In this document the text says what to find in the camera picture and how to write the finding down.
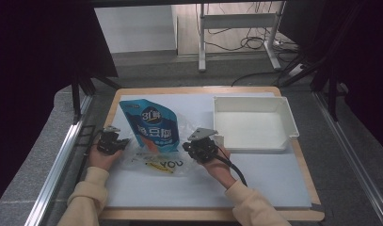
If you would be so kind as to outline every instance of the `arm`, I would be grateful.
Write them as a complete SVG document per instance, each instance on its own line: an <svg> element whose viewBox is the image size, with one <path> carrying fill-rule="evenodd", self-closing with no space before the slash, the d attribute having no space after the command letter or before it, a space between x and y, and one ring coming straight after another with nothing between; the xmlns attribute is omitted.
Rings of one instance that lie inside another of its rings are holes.
<svg viewBox="0 0 383 226"><path fill-rule="evenodd" d="M105 188L108 171L121 153L106 155L100 153L96 145L91 147L85 181L78 183L68 198L68 208L58 222L59 226L99 225L98 215L103 211L108 195Z"/></svg>
<svg viewBox="0 0 383 226"><path fill-rule="evenodd" d="M221 148L221 156L230 157L230 152ZM242 225L290 225L257 190L250 189L241 181L236 181L230 168L217 159L203 165L211 176L227 188L226 196L234 203L232 212Z"/></svg>

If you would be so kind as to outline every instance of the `wooden table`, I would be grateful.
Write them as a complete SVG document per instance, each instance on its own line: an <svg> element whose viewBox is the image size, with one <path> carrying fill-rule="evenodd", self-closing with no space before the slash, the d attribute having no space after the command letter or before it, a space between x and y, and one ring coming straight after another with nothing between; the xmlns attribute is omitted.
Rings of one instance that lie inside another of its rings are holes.
<svg viewBox="0 0 383 226"><path fill-rule="evenodd" d="M237 93L237 92L272 92L280 96L279 89L274 87L195 87L195 88L148 88L148 89L119 89L114 97L109 110L105 125L114 120L117 107L122 95L146 95L146 94L192 94L192 93ZM317 209L321 206L314 183L311 179L308 166L299 142L293 140L295 156L305 180L312 208L306 209L278 209L287 220L320 221L324 219L324 212ZM236 221L230 208L215 209L140 209L140 208L105 208L100 215L103 219L127 219L127 220L215 220Z"/></svg>

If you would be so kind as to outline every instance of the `plastic bag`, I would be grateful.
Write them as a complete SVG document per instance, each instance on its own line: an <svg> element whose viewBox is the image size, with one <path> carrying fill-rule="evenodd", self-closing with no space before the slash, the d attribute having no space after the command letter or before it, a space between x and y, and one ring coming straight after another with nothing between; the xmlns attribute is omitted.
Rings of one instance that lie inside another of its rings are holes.
<svg viewBox="0 0 383 226"><path fill-rule="evenodd" d="M151 152L175 152L179 145L176 114L165 106L145 99L121 101L127 121L141 147Z"/></svg>
<svg viewBox="0 0 383 226"><path fill-rule="evenodd" d="M186 176L196 168L198 163L192 159L182 146L188 137L199 127L195 122L187 120L177 114L179 141L177 152L151 152L148 146L141 147L134 134L130 135L130 142L120 160L123 170L137 170L149 175L157 176Z"/></svg>

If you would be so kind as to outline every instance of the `beige sleeve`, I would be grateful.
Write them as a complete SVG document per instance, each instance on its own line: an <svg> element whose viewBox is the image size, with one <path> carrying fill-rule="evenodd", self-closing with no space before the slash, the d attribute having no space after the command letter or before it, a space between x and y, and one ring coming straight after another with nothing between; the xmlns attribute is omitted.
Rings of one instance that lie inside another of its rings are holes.
<svg viewBox="0 0 383 226"><path fill-rule="evenodd" d="M88 168L85 181L78 183L68 198L68 208L58 225L99 225L98 215L103 211L108 196L105 188L108 176L104 169Z"/></svg>
<svg viewBox="0 0 383 226"><path fill-rule="evenodd" d="M259 191L244 186L241 181L235 182L226 196L234 203L232 212L243 226L291 225Z"/></svg>

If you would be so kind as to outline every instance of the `white plastic tray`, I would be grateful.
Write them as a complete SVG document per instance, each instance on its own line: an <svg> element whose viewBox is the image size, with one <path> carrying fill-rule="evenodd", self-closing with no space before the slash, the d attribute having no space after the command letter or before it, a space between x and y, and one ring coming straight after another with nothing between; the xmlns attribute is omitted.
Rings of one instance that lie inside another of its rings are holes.
<svg viewBox="0 0 383 226"><path fill-rule="evenodd" d="M214 97L214 127L232 153L283 151L299 137L285 97Z"/></svg>

